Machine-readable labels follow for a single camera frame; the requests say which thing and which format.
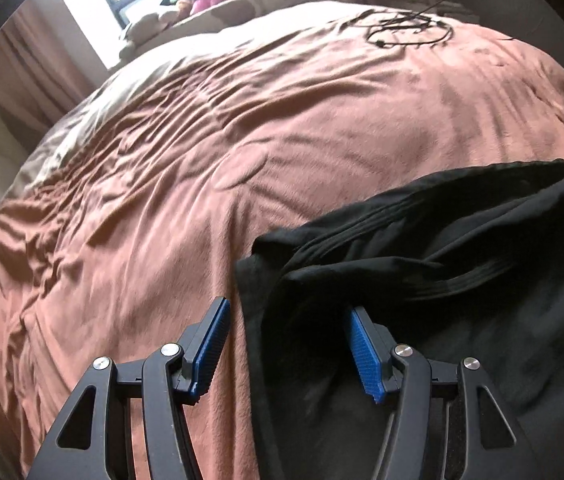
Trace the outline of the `brown window curtain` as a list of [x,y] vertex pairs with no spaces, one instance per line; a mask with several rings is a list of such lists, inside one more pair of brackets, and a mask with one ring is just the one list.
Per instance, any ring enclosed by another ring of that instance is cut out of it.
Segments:
[[0,112],[15,125],[43,136],[95,88],[35,4],[0,29]]

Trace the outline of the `brown fleece bed blanket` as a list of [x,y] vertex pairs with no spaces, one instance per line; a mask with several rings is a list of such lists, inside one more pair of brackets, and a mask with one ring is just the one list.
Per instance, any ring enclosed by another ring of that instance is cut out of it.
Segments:
[[235,295],[254,239],[439,170],[564,158],[564,67],[462,22],[313,2],[169,41],[48,133],[0,202],[0,477],[23,478],[84,369]]

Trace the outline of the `black pants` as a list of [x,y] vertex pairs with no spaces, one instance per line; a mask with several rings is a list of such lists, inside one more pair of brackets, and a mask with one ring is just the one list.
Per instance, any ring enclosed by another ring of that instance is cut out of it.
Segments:
[[360,307],[429,359],[480,360],[564,479],[564,160],[430,174],[258,237],[235,279],[262,478],[371,477],[392,407],[356,370]]

